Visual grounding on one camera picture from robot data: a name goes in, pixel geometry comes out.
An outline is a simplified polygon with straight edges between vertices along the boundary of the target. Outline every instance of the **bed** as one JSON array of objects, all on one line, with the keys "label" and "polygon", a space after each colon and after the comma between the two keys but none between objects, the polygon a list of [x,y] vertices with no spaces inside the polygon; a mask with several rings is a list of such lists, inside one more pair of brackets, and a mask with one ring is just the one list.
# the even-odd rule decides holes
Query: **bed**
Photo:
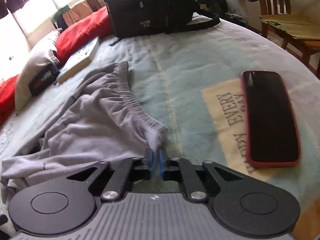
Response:
[{"label": "bed", "polygon": [[[320,81],[300,61],[271,41],[224,20],[207,30],[139,36],[109,46],[115,39],[106,38],[84,70],[48,88],[22,113],[7,120],[0,130],[0,160],[11,157],[55,113],[89,71],[128,61],[133,95],[147,113],[169,128],[169,156],[184,157],[194,164],[213,160],[229,166],[286,189],[298,199],[302,213],[310,212],[320,197]],[[245,162],[239,74],[248,69],[276,71],[283,77],[301,140],[299,165],[253,169]],[[220,105],[224,97],[232,98],[238,107],[232,126]],[[175,191],[176,185],[155,180],[140,183],[137,189]],[[4,205],[1,211],[6,213]],[[13,232],[10,225],[6,227]],[[304,239],[319,233],[319,227],[314,230]],[[296,231],[299,237],[299,225]]]}]

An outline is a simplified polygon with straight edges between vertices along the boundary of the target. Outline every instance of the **bag strap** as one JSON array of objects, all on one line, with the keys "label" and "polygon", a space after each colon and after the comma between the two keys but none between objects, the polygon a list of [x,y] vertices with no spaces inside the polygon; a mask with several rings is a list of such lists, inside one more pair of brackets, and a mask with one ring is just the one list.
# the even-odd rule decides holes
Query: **bag strap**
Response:
[{"label": "bag strap", "polygon": [[170,33],[181,33],[181,32],[191,32],[191,31],[204,30],[204,29],[208,29],[210,27],[216,26],[220,23],[220,18],[219,18],[218,14],[207,12],[207,11],[201,9],[200,6],[196,9],[196,13],[200,14],[202,16],[211,18],[212,20],[202,22],[202,23],[184,25],[184,26],[176,27],[176,28],[169,28],[169,29],[167,29],[167,31],[165,33],[170,34]]}]

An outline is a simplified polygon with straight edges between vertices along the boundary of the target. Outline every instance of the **black circular pad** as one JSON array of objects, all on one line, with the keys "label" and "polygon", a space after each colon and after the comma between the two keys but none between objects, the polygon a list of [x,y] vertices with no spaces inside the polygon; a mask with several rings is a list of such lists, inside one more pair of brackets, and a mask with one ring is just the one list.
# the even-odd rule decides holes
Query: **black circular pad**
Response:
[{"label": "black circular pad", "polygon": [[273,237],[290,232],[300,215],[287,191],[257,180],[226,182],[212,202],[224,226],[247,237]]},{"label": "black circular pad", "polygon": [[249,193],[241,198],[240,204],[252,214],[265,215],[276,210],[278,201],[264,193]]},{"label": "black circular pad", "polygon": [[92,217],[96,205],[88,184],[53,179],[18,192],[9,216],[17,229],[35,235],[57,235],[78,228]]},{"label": "black circular pad", "polygon": [[31,201],[32,208],[42,214],[54,214],[65,209],[69,199],[57,192],[47,192],[36,196]]}]

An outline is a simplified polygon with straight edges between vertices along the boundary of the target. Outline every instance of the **red pillow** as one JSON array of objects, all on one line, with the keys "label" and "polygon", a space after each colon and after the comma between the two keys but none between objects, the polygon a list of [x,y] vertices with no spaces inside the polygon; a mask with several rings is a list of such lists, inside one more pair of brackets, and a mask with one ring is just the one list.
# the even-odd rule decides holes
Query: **red pillow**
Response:
[{"label": "red pillow", "polygon": [[9,78],[0,84],[0,124],[14,111],[14,91],[18,75]]},{"label": "red pillow", "polygon": [[63,31],[57,40],[56,57],[63,66],[69,57],[95,37],[113,33],[106,6]]}]

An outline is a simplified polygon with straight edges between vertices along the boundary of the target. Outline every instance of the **grey pillowcase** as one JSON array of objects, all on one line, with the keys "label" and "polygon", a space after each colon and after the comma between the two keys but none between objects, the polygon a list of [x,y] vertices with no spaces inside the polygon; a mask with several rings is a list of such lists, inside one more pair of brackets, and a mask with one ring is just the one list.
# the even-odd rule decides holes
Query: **grey pillowcase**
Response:
[{"label": "grey pillowcase", "polygon": [[29,59],[23,67],[16,83],[15,107],[17,113],[23,109],[32,97],[29,83],[34,77],[48,64],[59,64],[59,60],[55,57],[54,52],[57,52],[55,44],[60,31],[61,30],[58,29],[50,32],[30,51]]}]

